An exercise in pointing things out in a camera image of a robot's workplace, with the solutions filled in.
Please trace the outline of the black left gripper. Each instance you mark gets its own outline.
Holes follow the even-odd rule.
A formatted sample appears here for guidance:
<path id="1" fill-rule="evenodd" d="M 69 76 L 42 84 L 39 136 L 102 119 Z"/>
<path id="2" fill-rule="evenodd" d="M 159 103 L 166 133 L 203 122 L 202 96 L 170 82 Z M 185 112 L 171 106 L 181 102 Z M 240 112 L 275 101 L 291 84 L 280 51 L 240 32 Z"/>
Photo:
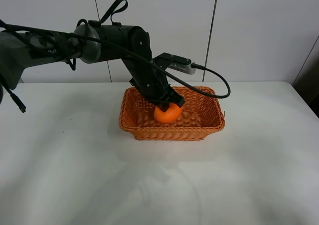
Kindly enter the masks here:
<path id="1" fill-rule="evenodd" d="M 153 69 L 130 69 L 129 72 L 132 76 L 130 83 L 162 112 L 166 112 L 170 104 L 175 104 L 179 108 L 184 105 L 185 99 L 170 86 L 166 76 L 161 72 Z"/>

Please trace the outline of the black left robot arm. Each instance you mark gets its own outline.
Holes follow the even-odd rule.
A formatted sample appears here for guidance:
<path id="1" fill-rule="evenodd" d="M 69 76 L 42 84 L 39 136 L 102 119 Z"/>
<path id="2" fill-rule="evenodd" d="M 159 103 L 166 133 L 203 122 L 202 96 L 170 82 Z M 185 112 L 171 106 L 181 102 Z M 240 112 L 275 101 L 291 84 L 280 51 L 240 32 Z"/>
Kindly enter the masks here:
<path id="1" fill-rule="evenodd" d="M 150 103 L 166 111 L 185 100 L 169 85 L 156 64 L 150 36 L 139 26 L 93 27 L 80 20 L 73 33 L 44 30 L 2 22 L 0 33 L 0 89 L 12 91 L 25 69 L 64 62 L 72 70 L 77 59 L 87 64 L 120 59 L 131 74 L 131 85 Z"/>

